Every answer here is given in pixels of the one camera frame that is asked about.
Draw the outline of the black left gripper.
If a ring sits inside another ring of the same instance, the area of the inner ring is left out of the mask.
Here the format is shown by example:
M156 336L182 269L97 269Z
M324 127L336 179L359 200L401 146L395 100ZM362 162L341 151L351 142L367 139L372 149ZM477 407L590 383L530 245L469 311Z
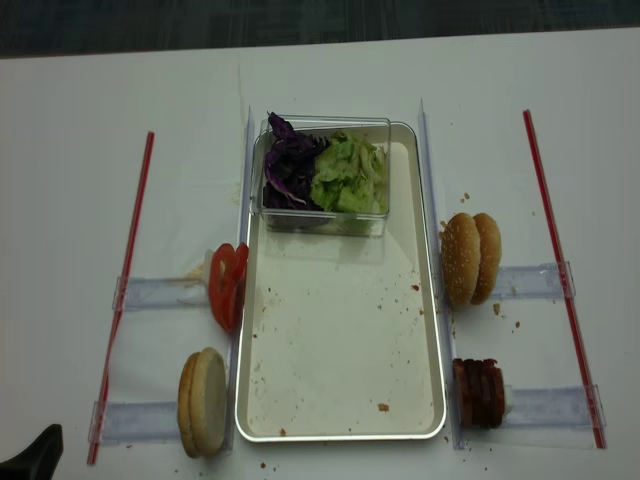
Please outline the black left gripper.
M51 480L63 451L62 426L51 424L25 450L1 463L1 480Z

